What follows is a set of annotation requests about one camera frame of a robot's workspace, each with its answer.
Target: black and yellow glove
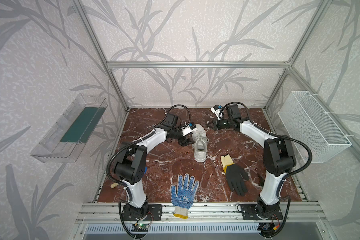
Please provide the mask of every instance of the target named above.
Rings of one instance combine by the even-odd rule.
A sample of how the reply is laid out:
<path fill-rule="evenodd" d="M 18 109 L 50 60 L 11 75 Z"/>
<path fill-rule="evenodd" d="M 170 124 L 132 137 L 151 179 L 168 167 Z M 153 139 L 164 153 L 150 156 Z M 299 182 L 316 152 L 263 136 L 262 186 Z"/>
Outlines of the black and yellow glove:
<path fill-rule="evenodd" d="M 244 196 L 248 192 L 245 186 L 244 179 L 250 180 L 247 172 L 237 164 L 234 164 L 231 156 L 221 156 L 221 164 L 225 172 L 229 188 L 231 191 L 235 191 L 238 195 Z"/>

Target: black mounting plate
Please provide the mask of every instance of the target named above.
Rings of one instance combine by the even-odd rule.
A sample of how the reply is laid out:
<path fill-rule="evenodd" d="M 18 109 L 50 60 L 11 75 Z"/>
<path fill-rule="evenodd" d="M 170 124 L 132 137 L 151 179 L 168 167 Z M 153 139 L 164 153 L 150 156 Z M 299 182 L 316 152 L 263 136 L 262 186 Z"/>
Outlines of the black mounting plate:
<path fill-rule="evenodd" d="M 256 205 L 257 204 L 240 204 L 240 206 L 238 206 L 238 209 L 241 210 L 241 214 L 243 215 L 243 220 L 263 220 L 256 214 Z M 274 214 L 279 220 L 283 219 L 283 213 L 281 212 L 280 207 L 278 207 Z"/>
<path fill-rule="evenodd" d="M 161 220 L 161 214 L 162 214 L 163 205 L 161 204 L 148 204 L 148 212 L 151 212 L 152 214 L 148 214 L 143 221 L 151 221 L 152 216 L 154 221 L 160 221 Z M 128 204 L 125 204 L 123 207 L 123 220 L 124 221 L 136 221 L 135 218 L 131 216 L 131 209 Z"/>

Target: yellow glove cuff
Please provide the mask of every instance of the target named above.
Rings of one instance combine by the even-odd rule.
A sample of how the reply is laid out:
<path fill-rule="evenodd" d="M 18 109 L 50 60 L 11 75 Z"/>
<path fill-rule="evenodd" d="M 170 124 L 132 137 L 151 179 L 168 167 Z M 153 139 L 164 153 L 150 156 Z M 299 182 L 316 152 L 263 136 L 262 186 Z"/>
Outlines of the yellow glove cuff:
<path fill-rule="evenodd" d="M 187 219 L 188 216 L 184 216 L 184 215 L 181 215 L 181 214 L 173 214 L 175 217 L 179 217 L 179 218 L 182 218 L 182 219 Z"/>
<path fill-rule="evenodd" d="M 221 164 L 223 165 L 223 170 L 224 172 L 226 172 L 227 170 L 227 166 L 234 164 L 231 156 L 229 156 L 229 154 L 227 156 L 221 156 Z"/>

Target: white sneaker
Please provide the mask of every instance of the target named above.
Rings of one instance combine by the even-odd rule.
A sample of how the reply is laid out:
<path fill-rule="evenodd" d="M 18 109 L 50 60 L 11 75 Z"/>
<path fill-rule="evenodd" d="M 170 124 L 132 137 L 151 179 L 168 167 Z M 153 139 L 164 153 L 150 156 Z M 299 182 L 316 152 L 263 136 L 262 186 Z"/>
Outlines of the white sneaker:
<path fill-rule="evenodd" d="M 192 133 L 192 139 L 195 142 L 192 146 L 195 149 L 195 160 L 204 162 L 206 160 L 206 144 L 209 139 L 206 137 L 204 128 L 200 124 L 196 124 L 197 130 Z"/>

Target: blue object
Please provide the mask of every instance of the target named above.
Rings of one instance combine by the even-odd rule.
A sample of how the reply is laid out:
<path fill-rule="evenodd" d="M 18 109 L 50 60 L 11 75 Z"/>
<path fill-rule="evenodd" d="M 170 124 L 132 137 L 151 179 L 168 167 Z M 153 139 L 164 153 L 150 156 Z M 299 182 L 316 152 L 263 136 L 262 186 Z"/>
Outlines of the blue object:
<path fill-rule="evenodd" d="M 199 187 L 199 181 L 195 182 L 195 177 L 189 177 L 189 174 L 177 177 L 177 192 L 176 186 L 171 186 L 171 202 L 174 206 L 189 209 L 193 205 L 197 188 Z"/>

